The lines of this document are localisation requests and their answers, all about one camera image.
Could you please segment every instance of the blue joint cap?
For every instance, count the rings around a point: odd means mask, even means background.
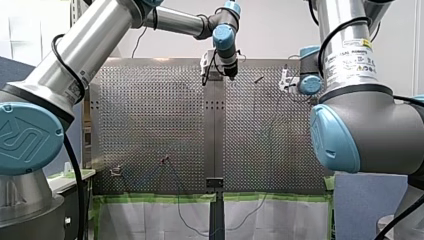
[[[225,51],[235,42],[233,28],[227,24],[220,24],[213,30],[213,43],[217,50]]]
[[[418,101],[421,101],[424,103],[424,94],[418,95],[414,97],[415,99],[417,99]]]
[[[162,4],[163,0],[143,0],[143,2],[151,7],[158,7]]]
[[[304,58],[307,57],[309,55],[312,55],[314,53],[319,52],[320,46],[309,46],[309,47],[304,47],[302,49],[300,49],[300,58]]]
[[[315,155],[323,166],[333,171],[359,172],[361,161],[355,141],[333,109],[325,104],[315,106],[310,124]]]
[[[64,130],[48,110],[30,103],[0,103],[0,175],[39,170],[62,148]]]
[[[308,75],[301,79],[299,84],[299,91],[302,94],[311,96],[321,91],[321,78],[318,75]]]
[[[228,9],[233,10],[233,11],[234,11],[234,12],[236,12],[236,13],[239,15],[239,17],[240,17],[240,14],[241,14],[241,7],[240,7],[240,5],[239,5],[238,3],[236,3],[236,2],[232,2],[232,1],[227,1],[227,2],[225,3],[225,5],[224,5],[224,8],[228,8]]]

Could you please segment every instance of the metal post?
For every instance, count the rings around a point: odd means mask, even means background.
[[[214,50],[208,51],[208,62]],[[205,86],[205,175],[208,192],[216,194],[216,202],[210,204],[210,240],[225,240],[224,215],[224,132],[225,132],[225,81],[215,68],[211,68]]]

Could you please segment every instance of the pegboard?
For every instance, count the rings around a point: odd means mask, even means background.
[[[225,191],[325,192],[330,172],[313,152],[311,105],[305,96],[280,91],[284,68],[287,77],[298,69],[292,61],[251,60],[227,83]]]
[[[297,64],[247,60],[237,79],[225,82],[224,131],[214,136],[223,141],[218,161],[225,191],[324,192],[327,173],[313,154],[308,130],[311,106],[278,87],[283,68],[293,75]],[[198,59],[111,59],[90,94],[95,194],[176,193],[169,167],[152,173],[166,156],[186,193],[206,191],[205,149],[213,146],[205,146],[210,136]],[[122,172],[113,176],[117,166]]]

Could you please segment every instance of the green tape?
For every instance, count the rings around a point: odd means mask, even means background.
[[[177,195],[159,195],[149,193],[125,193],[123,195],[95,196],[93,201],[100,204],[108,203],[178,203]],[[210,203],[215,202],[214,194],[180,195],[180,203]]]
[[[85,176],[85,175],[88,175],[88,174],[94,173],[94,172],[95,172],[95,170],[92,170],[92,169],[83,169],[83,170],[81,170],[82,176]],[[53,174],[53,175],[48,176],[47,179],[53,179],[53,178],[57,178],[57,177],[60,177],[60,176],[62,176],[62,173],[56,173],[56,174]],[[63,177],[64,178],[75,178],[75,173],[74,172],[68,172]]]
[[[224,193],[225,202],[247,202],[263,199],[265,193]],[[331,194],[327,195],[297,195],[297,194],[278,194],[268,193],[267,200],[290,201],[290,202],[313,202],[325,203],[330,202]]]
[[[258,201],[263,199],[265,193],[224,193],[225,202],[246,202]],[[333,220],[333,196],[326,195],[297,195],[297,194],[266,194],[267,200],[276,201],[292,201],[292,202],[309,202],[309,203],[329,203],[328,207],[328,236],[331,239],[332,220]],[[195,194],[180,195],[179,202],[184,203],[210,203],[216,201],[215,194]],[[160,195],[149,193],[125,193],[123,195],[105,195],[93,197],[93,210],[91,211],[94,218],[94,239],[98,240],[100,209],[104,204],[114,203],[168,203],[177,204],[178,196],[176,195]]]
[[[334,191],[335,180],[335,176],[324,177],[325,187],[327,188],[327,191]]]

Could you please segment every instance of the label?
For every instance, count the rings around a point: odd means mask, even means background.
[[[368,39],[352,39],[343,41],[343,48],[368,47],[372,49],[372,43]]]
[[[356,77],[377,80],[373,52],[370,47],[365,46],[368,42],[363,39],[345,41],[343,44],[346,44],[345,49],[332,53],[325,59],[327,85],[331,85],[338,79],[345,82]]]
[[[79,96],[81,96],[81,92],[75,81],[71,85],[69,85],[68,89],[65,90],[65,95],[69,102],[71,102],[72,104],[74,104],[79,98]]]

